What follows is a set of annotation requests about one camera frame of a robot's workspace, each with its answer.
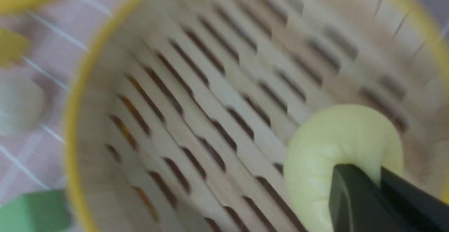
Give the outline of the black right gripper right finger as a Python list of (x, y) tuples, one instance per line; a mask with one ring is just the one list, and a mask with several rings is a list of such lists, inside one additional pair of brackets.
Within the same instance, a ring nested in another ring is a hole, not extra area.
[(449, 206), (386, 168), (381, 189), (390, 205), (407, 225), (419, 232), (447, 232)]

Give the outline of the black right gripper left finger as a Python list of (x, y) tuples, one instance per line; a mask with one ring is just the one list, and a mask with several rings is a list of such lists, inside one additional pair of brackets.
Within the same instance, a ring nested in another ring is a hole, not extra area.
[(328, 206), (334, 232), (417, 232), (355, 165), (334, 166)]

